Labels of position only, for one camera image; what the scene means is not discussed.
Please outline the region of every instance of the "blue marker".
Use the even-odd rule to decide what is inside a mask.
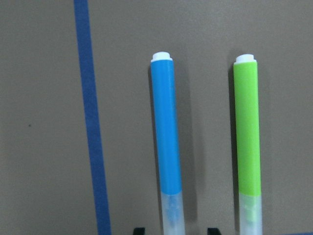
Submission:
[[[164,235],[185,235],[174,64],[169,53],[153,55],[151,74]]]

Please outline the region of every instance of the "blue marker barrel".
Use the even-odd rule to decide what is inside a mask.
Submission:
[[[174,63],[169,53],[153,55],[151,74],[164,235],[185,235]]]

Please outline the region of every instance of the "gray surface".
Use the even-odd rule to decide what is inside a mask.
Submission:
[[[72,2],[0,9],[0,234],[96,234]],[[246,52],[259,61],[264,234],[313,231],[313,1],[89,10],[113,235],[161,234],[148,78],[159,50],[176,65],[187,233],[235,234],[229,69]]]

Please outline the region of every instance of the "green marker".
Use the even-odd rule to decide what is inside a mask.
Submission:
[[[258,65],[253,55],[234,63],[240,235],[262,235]]]

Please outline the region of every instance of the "marker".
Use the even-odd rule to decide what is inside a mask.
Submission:
[[[153,55],[151,75],[164,235],[185,235],[174,63],[169,53]]]
[[[250,54],[234,63],[240,235],[262,235],[257,67]]]

